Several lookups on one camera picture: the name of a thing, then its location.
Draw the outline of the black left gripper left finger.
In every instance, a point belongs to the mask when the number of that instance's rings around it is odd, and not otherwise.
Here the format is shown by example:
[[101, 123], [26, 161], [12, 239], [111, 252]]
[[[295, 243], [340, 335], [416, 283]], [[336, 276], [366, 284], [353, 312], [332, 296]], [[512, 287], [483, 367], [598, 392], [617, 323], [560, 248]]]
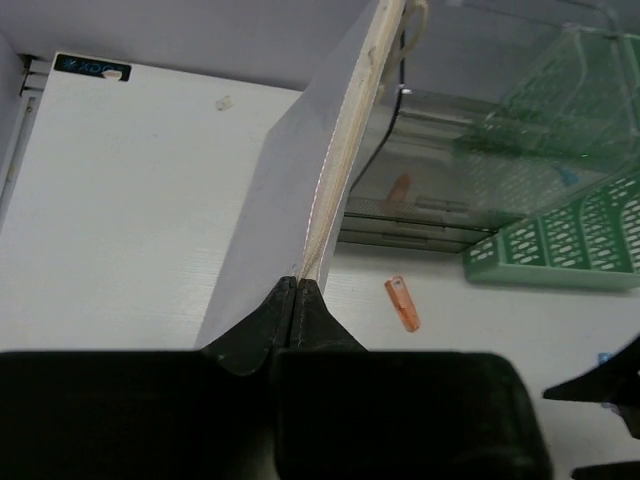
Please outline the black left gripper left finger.
[[293, 309], [294, 278], [282, 277], [254, 311], [201, 351], [231, 375], [254, 375], [287, 343]]

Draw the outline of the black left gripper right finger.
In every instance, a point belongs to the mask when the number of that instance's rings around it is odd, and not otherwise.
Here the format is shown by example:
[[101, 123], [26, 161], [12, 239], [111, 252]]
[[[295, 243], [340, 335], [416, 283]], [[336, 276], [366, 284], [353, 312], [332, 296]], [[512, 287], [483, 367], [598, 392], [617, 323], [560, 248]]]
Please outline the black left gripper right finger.
[[292, 316], [292, 348], [304, 351], [365, 352], [330, 313], [316, 281], [298, 283]]

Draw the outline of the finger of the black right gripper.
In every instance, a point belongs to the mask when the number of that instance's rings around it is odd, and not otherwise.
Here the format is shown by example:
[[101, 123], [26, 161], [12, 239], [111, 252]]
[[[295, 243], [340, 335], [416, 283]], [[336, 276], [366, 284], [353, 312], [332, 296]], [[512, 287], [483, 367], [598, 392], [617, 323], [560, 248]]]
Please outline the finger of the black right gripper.
[[603, 364], [546, 389], [543, 398], [611, 404], [631, 437], [639, 439], [639, 336]]
[[640, 461], [624, 461], [578, 467], [571, 473], [574, 480], [640, 480]]

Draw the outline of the mesh document pouch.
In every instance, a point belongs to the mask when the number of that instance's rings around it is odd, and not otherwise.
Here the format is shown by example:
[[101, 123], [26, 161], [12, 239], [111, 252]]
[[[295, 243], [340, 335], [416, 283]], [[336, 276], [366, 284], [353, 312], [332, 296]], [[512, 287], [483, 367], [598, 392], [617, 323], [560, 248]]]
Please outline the mesh document pouch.
[[195, 346], [270, 295], [324, 284], [346, 198], [375, 148], [371, 112], [426, 27], [425, 1], [373, 1], [269, 130]]

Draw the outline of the clear drawer storage box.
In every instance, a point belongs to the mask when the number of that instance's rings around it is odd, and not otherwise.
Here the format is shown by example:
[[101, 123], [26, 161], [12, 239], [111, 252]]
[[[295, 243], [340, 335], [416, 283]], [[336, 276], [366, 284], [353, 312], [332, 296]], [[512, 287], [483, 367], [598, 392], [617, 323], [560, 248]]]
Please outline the clear drawer storage box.
[[399, 52], [344, 243], [458, 253], [639, 162], [635, 1], [431, 1]]

